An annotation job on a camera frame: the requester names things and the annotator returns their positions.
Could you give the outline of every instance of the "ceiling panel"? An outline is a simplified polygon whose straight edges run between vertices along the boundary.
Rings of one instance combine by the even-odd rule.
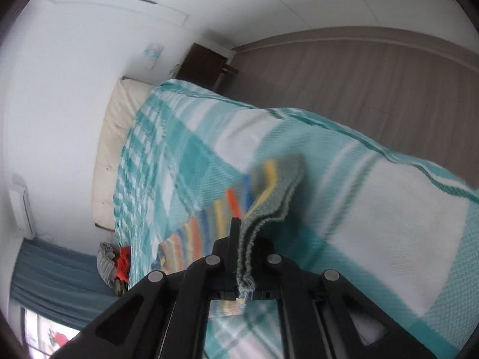
[[[293,9],[312,28],[378,25],[364,0],[314,0]]]
[[[454,0],[367,0],[380,25],[433,35],[479,52],[479,34]]]
[[[309,30],[310,27],[289,9],[252,23],[246,30],[233,32],[228,37],[236,45],[248,44],[271,36]]]
[[[143,15],[155,17],[156,19],[168,21],[181,27],[188,19],[188,15],[177,9],[172,9],[162,4],[150,4],[140,0],[53,0],[59,4],[97,4],[106,7],[123,9]]]

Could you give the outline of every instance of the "curtain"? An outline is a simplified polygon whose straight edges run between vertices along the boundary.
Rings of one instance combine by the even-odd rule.
[[[96,257],[40,240],[25,240],[10,297],[52,321],[83,329],[117,300],[101,279]]]

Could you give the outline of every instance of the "red cloth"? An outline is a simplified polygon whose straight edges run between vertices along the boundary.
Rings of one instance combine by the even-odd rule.
[[[57,342],[60,347],[63,347],[66,343],[68,343],[68,337],[66,337],[63,333],[56,332],[53,336],[53,339]]]
[[[130,282],[130,246],[120,247],[120,256],[116,261],[116,277]]]

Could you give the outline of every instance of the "teal plaid blanket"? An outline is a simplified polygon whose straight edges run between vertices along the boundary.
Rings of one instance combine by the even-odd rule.
[[[341,272],[438,358],[479,322],[479,197],[431,162],[392,152],[300,109],[256,109],[170,80],[138,111],[114,195],[130,285],[158,244],[253,166],[301,153],[304,179],[265,234],[303,269]],[[210,319],[210,358],[282,356],[275,303]]]

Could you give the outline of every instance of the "folded cloth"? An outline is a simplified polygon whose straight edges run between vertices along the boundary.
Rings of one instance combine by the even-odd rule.
[[[119,278],[115,278],[114,289],[116,296],[121,297],[128,291],[128,283]]]
[[[101,279],[109,287],[114,287],[116,277],[115,253],[113,246],[107,242],[101,242],[96,256],[96,267]]]
[[[251,276],[251,252],[255,238],[266,223],[284,221],[291,197],[303,177],[302,165],[301,155],[263,163],[265,188],[244,216],[239,229],[236,280],[242,300],[252,299],[255,289]]]
[[[289,201],[303,175],[302,157],[271,159],[254,168],[242,182],[227,188],[223,198],[202,209],[160,243],[152,270],[173,273],[185,270],[212,251],[215,240],[228,236],[232,217],[243,218],[240,229],[238,283],[243,298],[254,290],[251,248],[261,227],[284,220]],[[243,302],[212,301],[210,317],[241,314]]]

